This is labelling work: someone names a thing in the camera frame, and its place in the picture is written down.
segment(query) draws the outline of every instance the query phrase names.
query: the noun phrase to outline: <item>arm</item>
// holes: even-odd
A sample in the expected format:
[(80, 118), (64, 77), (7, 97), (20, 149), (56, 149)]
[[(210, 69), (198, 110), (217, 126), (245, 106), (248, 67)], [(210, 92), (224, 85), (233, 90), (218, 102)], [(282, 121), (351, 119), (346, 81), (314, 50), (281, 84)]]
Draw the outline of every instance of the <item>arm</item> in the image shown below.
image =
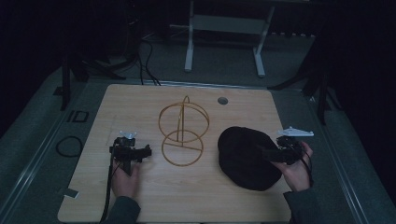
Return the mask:
[[(311, 147), (302, 142), (305, 149), (303, 160), (306, 164), (310, 163), (313, 154)], [(309, 172), (302, 161), (297, 161), (292, 165), (281, 162), (273, 162), (285, 177), (286, 182), (292, 192), (284, 193), (286, 202), (291, 211), (290, 223), (324, 223), (318, 200), (314, 191), (310, 188)]]
[(132, 169), (132, 175), (128, 176), (115, 162), (113, 163), (114, 175), (111, 179), (111, 188), (117, 199), (107, 220), (103, 223), (136, 223), (140, 207), (134, 196), (138, 186), (140, 164), (136, 164)]

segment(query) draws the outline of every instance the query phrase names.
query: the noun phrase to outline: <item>black sleeve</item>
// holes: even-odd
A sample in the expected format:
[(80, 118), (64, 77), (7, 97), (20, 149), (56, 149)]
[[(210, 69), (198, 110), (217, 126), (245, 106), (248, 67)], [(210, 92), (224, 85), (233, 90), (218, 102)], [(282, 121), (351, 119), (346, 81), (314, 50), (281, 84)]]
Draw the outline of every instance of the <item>black sleeve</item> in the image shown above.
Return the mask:
[(114, 202), (105, 224), (133, 224), (140, 213), (137, 202), (131, 198), (120, 196)]
[(291, 210), (292, 224), (322, 224), (326, 223), (312, 189), (283, 194)]

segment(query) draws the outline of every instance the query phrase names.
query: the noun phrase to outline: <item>black cap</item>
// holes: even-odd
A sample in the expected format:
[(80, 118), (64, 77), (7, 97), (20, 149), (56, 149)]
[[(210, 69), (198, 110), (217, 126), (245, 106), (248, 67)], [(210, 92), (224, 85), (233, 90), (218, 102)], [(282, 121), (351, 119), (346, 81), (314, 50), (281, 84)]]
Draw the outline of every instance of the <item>black cap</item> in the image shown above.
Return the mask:
[(262, 157), (256, 146), (277, 148), (263, 132), (230, 127), (219, 137), (219, 166), (239, 187), (264, 191), (271, 188), (282, 173)]

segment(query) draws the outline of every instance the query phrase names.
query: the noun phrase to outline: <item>metal stand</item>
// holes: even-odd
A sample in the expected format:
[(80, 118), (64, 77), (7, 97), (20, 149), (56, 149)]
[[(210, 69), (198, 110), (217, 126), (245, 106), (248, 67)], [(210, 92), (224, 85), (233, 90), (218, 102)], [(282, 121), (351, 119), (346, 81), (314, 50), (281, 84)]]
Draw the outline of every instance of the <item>metal stand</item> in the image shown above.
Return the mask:
[(253, 55), (256, 62), (257, 74), (259, 77), (264, 77), (265, 72), (262, 64), (261, 52), (274, 11), (275, 7), (271, 7), (266, 20), (194, 15), (194, 1), (190, 0), (189, 45), (187, 46), (184, 70), (186, 72), (190, 72), (192, 70), (192, 58), (194, 52), (192, 39), (194, 30), (231, 32), (261, 36), (258, 46), (253, 48)]

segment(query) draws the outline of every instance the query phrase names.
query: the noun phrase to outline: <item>handheld controller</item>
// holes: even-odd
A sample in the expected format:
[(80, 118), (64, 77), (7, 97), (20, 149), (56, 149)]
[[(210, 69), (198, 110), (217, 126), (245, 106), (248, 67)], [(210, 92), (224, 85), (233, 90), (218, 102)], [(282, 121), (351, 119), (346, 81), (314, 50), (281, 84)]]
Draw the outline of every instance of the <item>handheld controller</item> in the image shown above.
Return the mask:
[(257, 146), (262, 151), (262, 157), (267, 161), (285, 162), (292, 165), (304, 155), (304, 150), (299, 141), (292, 136), (280, 136), (276, 139), (278, 148), (264, 148)]
[(134, 142), (134, 138), (118, 137), (109, 149), (114, 159), (121, 163), (120, 168), (128, 175), (131, 175), (131, 161), (142, 162), (144, 158), (151, 156), (149, 145), (136, 149)]

